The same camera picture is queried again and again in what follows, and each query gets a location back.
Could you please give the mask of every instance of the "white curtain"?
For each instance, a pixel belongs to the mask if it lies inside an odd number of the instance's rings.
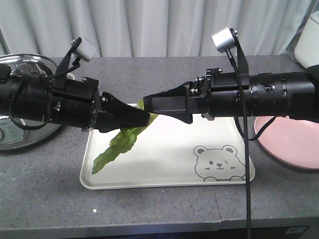
[[[276,55],[311,1],[0,0],[0,28],[11,53],[48,57],[64,56],[77,36],[99,46],[95,56],[216,56],[211,34],[225,26],[246,55]]]

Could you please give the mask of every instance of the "stainless steel pot lid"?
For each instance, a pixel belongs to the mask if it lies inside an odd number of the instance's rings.
[[[12,70],[18,69],[24,74],[36,76],[52,75],[56,71],[56,64],[49,58],[36,54],[10,54],[0,56],[0,63],[7,64]],[[31,120],[22,120],[26,125],[42,124]],[[0,117],[0,150],[25,147],[48,137],[60,125],[48,123],[38,130],[23,130],[15,126],[8,116]]]

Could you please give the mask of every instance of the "cartoon bear face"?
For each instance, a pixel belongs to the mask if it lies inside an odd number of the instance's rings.
[[[216,181],[229,180],[245,176],[245,165],[237,157],[237,149],[231,145],[225,145],[222,149],[207,149],[197,146],[194,149],[197,156],[195,165],[196,174],[203,178],[213,178]]]

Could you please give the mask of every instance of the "bear ear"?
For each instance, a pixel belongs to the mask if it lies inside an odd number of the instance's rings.
[[[234,155],[237,154],[237,149],[234,146],[225,145],[222,149],[227,151],[227,152],[230,152],[231,154],[234,154]]]
[[[207,148],[205,148],[204,146],[197,146],[194,149],[194,154],[196,156],[199,156],[202,152],[205,152],[207,150]]]

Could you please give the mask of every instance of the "white appliance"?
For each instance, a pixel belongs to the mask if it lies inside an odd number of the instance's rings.
[[[319,64],[319,11],[310,15],[295,47],[295,58],[305,68]]]

